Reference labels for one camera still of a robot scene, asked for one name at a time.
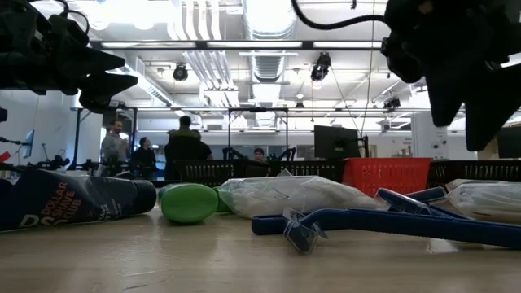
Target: air duct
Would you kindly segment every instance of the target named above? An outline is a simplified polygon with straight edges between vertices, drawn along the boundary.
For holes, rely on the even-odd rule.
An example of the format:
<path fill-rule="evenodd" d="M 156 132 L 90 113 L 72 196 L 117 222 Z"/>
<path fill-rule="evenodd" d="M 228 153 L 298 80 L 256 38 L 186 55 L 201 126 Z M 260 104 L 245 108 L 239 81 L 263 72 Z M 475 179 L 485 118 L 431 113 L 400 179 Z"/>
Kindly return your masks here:
<path fill-rule="evenodd" d="M 290 0 L 243 0 L 243 17 L 247 39 L 288 40 L 294 37 L 296 15 Z M 252 94 L 258 103 L 271 103 L 272 107 L 277 105 L 281 86 L 273 83 L 280 81 L 285 66 L 286 57 L 250 58 L 252 81 L 261 83 L 252 85 Z M 275 121 L 273 113 L 258 113 L 256 119 L 259 126 L 271 126 Z"/>

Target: monitor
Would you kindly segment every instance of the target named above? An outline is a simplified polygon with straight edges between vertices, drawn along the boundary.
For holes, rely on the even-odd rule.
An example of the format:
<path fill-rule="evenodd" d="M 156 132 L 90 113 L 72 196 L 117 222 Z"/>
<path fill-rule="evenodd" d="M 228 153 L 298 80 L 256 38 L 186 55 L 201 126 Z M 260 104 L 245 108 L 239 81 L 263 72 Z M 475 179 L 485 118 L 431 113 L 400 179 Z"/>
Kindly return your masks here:
<path fill-rule="evenodd" d="M 360 158 L 358 131 L 315 125 L 315 157 L 328 160 Z"/>
<path fill-rule="evenodd" d="M 501 159 L 521 158 L 521 126 L 505 127 L 497 134 L 497 153 Z"/>
<path fill-rule="evenodd" d="M 26 145 L 24 145 L 24 159 L 27 159 L 33 153 L 34 129 L 29 131 L 25 136 Z"/>

